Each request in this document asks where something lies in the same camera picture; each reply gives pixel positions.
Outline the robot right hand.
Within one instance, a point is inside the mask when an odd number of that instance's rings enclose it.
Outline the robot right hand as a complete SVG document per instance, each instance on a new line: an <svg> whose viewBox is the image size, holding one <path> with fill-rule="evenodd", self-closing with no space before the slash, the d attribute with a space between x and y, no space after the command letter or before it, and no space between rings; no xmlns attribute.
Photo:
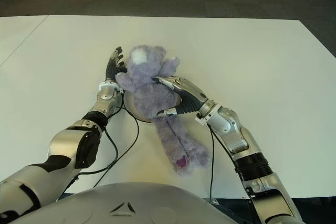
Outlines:
<svg viewBox="0 0 336 224"><path fill-rule="evenodd" d="M152 80L171 89L180 97L180 103L175 107L161 110L158 117L172 116L198 111L208 100L205 93L189 80L178 77L152 77Z"/></svg>

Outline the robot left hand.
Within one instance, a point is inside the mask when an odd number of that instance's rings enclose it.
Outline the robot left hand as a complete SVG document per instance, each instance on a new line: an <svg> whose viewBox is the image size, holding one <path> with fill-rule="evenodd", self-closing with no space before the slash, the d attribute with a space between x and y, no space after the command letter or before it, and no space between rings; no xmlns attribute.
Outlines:
<svg viewBox="0 0 336 224"><path fill-rule="evenodd" d="M105 74L105 81L115 81L115 77L118 73L126 73L127 68L125 63L122 61L123 54L122 48L117 47L111 54Z"/></svg>

